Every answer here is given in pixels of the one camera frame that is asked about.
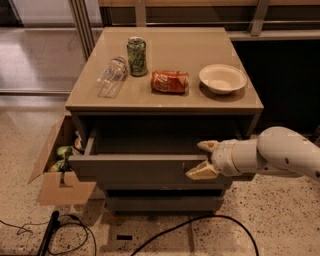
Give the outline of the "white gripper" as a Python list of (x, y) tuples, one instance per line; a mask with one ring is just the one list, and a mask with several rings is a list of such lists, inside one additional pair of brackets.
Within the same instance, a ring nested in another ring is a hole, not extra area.
[(188, 178), (192, 180), (215, 179), (218, 177), (219, 172), (227, 177), (240, 175), (232, 159), (235, 140), (224, 140), (220, 143), (216, 140), (200, 141), (197, 146), (203, 151), (212, 153), (211, 160), (213, 165), (208, 160), (201, 162), (186, 172)]

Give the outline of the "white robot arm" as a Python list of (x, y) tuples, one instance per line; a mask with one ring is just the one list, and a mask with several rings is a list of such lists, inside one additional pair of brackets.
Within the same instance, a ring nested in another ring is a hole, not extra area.
[(320, 148), (285, 127), (271, 127), (249, 140), (201, 141), (197, 146), (208, 159), (186, 172), (192, 180), (236, 177), (247, 173), (307, 176), (320, 181)]

